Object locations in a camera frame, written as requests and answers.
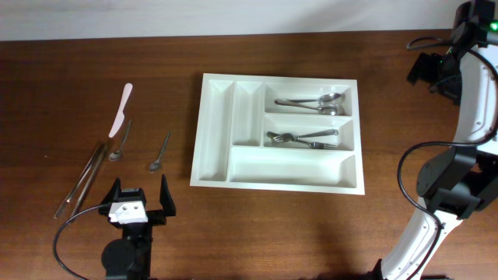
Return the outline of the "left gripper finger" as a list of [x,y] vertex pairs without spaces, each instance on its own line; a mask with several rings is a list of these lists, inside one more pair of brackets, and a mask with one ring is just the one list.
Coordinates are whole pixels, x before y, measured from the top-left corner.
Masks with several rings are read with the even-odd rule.
[[119,178],[116,178],[111,189],[104,196],[101,204],[109,205],[115,202],[117,199],[119,199],[120,193],[121,193],[121,180]]
[[164,174],[161,177],[160,204],[162,205],[163,213],[166,217],[175,216],[177,214],[176,205],[171,197],[167,178]]

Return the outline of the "steel tablespoon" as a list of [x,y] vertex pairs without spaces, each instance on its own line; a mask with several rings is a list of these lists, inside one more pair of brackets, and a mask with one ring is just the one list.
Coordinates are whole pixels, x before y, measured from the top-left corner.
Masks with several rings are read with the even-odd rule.
[[280,105],[280,106],[299,107],[299,108],[308,109],[308,110],[315,110],[319,114],[323,114],[323,115],[338,116],[338,115],[343,115],[345,113],[344,109],[342,107],[340,107],[339,105],[311,107],[311,106],[303,105],[301,103],[295,103],[295,102],[292,102],[290,100],[283,100],[283,99],[275,99],[274,103],[277,105]]
[[301,100],[291,100],[294,103],[318,103],[320,105],[337,105],[342,103],[345,95],[343,93],[328,93],[324,94],[316,99],[301,99]]

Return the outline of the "steel fork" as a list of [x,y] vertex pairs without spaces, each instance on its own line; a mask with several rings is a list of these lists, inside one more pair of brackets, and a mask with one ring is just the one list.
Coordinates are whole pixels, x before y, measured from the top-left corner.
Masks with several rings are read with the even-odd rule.
[[275,132],[267,131],[266,136],[270,138],[272,143],[284,143],[284,142],[296,142],[299,144],[304,144],[311,149],[335,149],[336,145],[323,143],[323,142],[312,142],[307,140],[302,140],[296,135],[285,133],[277,134]]
[[266,136],[271,139],[272,142],[280,143],[280,142],[291,142],[300,138],[313,138],[313,137],[321,137],[321,136],[329,136],[329,135],[338,135],[337,129],[328,129],[324,131],[314,132],[305,135],[295,135],[292,133],[284,133],[277,134],[275,132],[267,131]]

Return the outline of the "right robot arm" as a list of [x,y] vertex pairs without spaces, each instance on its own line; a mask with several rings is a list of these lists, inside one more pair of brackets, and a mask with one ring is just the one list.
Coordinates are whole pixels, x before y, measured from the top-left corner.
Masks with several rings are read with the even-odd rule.
[[420,37],[410,51],[446,47],[445,54],[421,53],[407,80],[429,83],[430,92],[459,107],[458,126],[450,142],[422,142],[417,149],[441,146],[416,180],[415,211],[395,248],[377,261],[367,279],[420,279],[447,235],[497,198],[497,3],[460,4],[447,39]]

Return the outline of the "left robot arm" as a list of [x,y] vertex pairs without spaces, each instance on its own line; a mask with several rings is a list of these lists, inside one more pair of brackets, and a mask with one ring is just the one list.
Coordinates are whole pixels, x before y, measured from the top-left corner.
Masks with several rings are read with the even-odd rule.
[[153,227],[164,226],[167,218],[177,214],[167,178],[161,177],[161,209],[146,208],[141,188],[123,189],[116,179],[101,202],[99,214],[121,231],[121,238],[112,240],[101,254],[106,279],[149,279],[153,243]]

